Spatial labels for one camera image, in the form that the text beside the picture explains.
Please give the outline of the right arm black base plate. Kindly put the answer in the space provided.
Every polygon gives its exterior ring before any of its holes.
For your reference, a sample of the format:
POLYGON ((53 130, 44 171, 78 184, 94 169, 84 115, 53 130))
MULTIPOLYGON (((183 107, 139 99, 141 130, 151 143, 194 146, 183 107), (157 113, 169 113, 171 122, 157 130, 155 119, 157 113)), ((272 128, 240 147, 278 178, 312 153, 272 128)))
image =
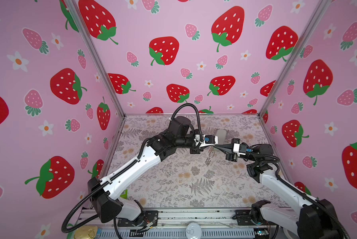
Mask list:
POLYGON ((251 210, 236 210, 232 219, 236 220, 239 226, 261 226, 262 222, 254 221, 250 213, 251 210))

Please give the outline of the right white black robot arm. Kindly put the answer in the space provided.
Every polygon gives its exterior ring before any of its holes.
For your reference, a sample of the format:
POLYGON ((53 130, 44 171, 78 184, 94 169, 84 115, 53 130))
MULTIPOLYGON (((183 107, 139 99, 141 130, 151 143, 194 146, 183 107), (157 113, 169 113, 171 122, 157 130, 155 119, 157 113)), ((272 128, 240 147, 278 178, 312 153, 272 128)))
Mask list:
POLYGON ((217 144, 229 161, 242 158, 251 161, 247 171, 251 178, 277 194, 292 211, 280 209, 262 200, 252 205, 254 222, 269 221, 297 235, 300 239, 348 239, 350 236, 337 218, 328 200, 319 200, 283 179, 280 159, 269 144, 249 146, 246 143, 217 144))

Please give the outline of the green snack packet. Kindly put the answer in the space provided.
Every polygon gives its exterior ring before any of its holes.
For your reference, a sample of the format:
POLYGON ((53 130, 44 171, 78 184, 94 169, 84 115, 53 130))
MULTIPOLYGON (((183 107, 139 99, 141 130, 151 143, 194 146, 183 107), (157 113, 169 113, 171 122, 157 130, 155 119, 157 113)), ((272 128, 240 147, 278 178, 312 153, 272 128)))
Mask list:
POLYGON ((127 198, 128 198, 128 190, 127 190, 127 189, 124 190, 124 191, 122 192, 122 194, 120 195, 120 197, 123 198, 123 199, 127 199, 127 198))

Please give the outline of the pale green oblong case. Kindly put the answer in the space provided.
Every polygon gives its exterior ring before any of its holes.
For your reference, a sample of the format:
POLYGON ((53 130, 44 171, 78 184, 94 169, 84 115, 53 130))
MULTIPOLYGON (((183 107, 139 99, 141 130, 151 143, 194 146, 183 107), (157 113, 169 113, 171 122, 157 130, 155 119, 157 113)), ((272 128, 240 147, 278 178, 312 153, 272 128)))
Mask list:
POLYGON ((218 138, 218 144, 224 144, 226 139, 227 131, 224 129, 218 129, 216 132, 216 136, 218 138))

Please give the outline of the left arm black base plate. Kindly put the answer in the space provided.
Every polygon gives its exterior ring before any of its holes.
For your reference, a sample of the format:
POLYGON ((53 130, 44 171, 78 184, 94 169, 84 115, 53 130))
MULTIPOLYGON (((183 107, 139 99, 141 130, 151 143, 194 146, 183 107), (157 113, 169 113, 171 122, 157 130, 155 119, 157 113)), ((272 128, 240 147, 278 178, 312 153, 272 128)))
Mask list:
POLYGON ((159 211, 147 210, 143 211, 135 220, 130 221, 128 219, 118 219, 118 227, 154 227, 158 222, 159 211))

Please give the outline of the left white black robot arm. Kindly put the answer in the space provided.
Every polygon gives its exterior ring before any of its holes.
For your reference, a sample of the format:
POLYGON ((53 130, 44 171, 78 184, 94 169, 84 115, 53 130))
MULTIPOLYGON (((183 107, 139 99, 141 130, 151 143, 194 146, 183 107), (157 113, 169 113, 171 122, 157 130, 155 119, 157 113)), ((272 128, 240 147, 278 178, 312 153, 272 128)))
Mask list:
POLYGON ((175 154, 177 148, 188 148, 190 153, 201 153, 203 148, 215 145, 215 135, 203 135, 193 129, 191 121, 178 116, 158 135, 143 141, 139 154, 115 172, 88 182, 89 200, 98 218, 107 223, 117 217, 140 223, 145 215, 141 204, 120 196, 127 187, 150 168, 175 154))

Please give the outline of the aluminium extrusion rail frame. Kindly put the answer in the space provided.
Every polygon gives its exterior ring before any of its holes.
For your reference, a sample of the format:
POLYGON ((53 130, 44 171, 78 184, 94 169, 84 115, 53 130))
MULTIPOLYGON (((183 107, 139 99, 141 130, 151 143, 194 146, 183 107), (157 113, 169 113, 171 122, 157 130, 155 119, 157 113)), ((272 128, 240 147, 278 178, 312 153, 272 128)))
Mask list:
POLYGON ((260 221, 262 222, 261 226, 239 226, 237 221, 232 219, 236 210, 252 210, 252 208, 150 208, 147 210, 159 211, 158 222, 154 227, 149 227, 149 225, 146 227, 118 227, 117 222, 120 217, 107 223, 102 223, 99 218, 95 218, 84 226, 99 228, 95 239, 118 237, 123 239, 187 239, 185 230, 189 223, 200 225, 202 228, 201 239, 272 239, 279 229, 300 239, 297 235, 273 222, 260 221))

